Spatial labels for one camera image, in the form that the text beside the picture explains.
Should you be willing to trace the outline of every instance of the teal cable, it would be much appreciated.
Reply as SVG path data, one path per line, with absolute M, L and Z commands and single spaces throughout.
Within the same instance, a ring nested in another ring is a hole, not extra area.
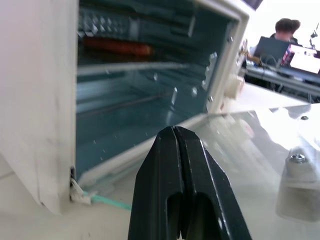
M 86 191 L 83 192 L 83 195 L 89 195 Z M 104 204 L 110 204 L 112 206 L 121 208 L 121 209 L 127 209 L 130 210 L 132 209 L 131 205 L 123 203 L 123 202 L 118 202 L 118 201 L 114 201 L 110 198 L 104 197 L 104 196 L 100 196 L 100 195 L 93 195 L 91 197 L 91 202 L 92 203 L 104 203 Z

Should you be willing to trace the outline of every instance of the white plastic part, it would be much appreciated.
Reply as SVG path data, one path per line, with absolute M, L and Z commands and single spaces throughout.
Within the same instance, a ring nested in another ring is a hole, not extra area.
M 243 77 L 231 74 L 224 92 L 224 96 L 230 99 L 237 99 L 244 85 L 245 79 Z
M 219 113 L 223 107 L 226 80 L 230 74 L 235 73 L 234 66 L 239 48 L 243 42 L 249 17 L 254 13 L 254 10 L 244 1 L 239 0 L 197 0 L 197 2 L 237 20 L 230 32 L 230 37 L 233 38 L 233 42 L 226 44 L 222 55 L 219 56 L 219 63 L 216 66 L 217 71 L 214 75 L 214 84 L 212 88 L 209 89 L 209 96 L 214 96 L 214 101 L 208 102 L 206 108 L 211 114 Z
M 1 6 L 0 155 L 38 204 L 60 214 L 75 164 L 78 1 Z
M 84 191 L 77 184 L 76 180 L 71 179 L 72 188 L 70 190 L 70 197 L 73 202 L 91 205 L 92 195 L 84 195 Z

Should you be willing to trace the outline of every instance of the cable connector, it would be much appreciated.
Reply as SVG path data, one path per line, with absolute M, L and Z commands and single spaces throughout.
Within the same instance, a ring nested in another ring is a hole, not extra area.
M 78 185 L 75 179 L 71 178 L 72 187 L 70 189 L 71 200 L 75 203 L 81 203 L 86 205 L 91 205 L 91 198 L 93 194 L 86 194 L 81 187 Z

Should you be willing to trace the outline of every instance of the laptop screen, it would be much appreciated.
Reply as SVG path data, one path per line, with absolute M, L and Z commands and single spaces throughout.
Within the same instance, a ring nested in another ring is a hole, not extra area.
M 254 56 L 261 59 L 266 65 L 275 66 L 282 59 L 290 43 L 262 36 L 256 46 Z
M 291 44 L 283 56 L 281 65 L 320 74 L 320 52 Z

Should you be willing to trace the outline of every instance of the glass panel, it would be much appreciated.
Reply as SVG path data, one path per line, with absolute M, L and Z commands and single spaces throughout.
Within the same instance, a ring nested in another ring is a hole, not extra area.
M 80 1 L 78 180 L 161 129 L 207 112 L 229 23 L 185 0 Z
M 252 239 L 318 238 L 319 120 L 320 105 L 305 105 L 211 116 L 191 129 L 226 172 Z M 130 206 L 143 159 L 87 191 Z

